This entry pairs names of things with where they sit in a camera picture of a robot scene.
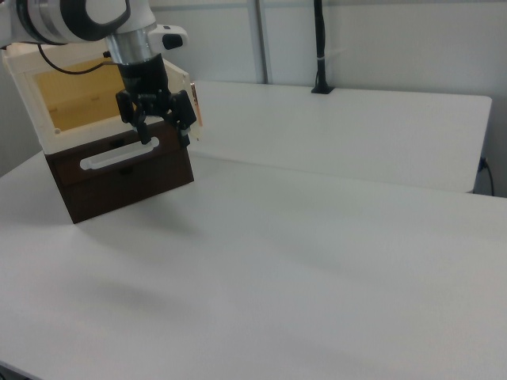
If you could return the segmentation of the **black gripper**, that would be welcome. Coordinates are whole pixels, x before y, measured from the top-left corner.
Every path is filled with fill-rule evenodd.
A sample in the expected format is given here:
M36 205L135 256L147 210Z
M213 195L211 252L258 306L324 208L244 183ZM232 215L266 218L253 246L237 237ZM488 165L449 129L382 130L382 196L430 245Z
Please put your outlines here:
M162 56L158 54L141 63L120 64L118 69L124 83L124 90L116 94L120 118L137 131L140 142L147 145L151 141L146 116L158 116L164 117L175 129L180 147L186 148L196 114L185 90L171 94Z

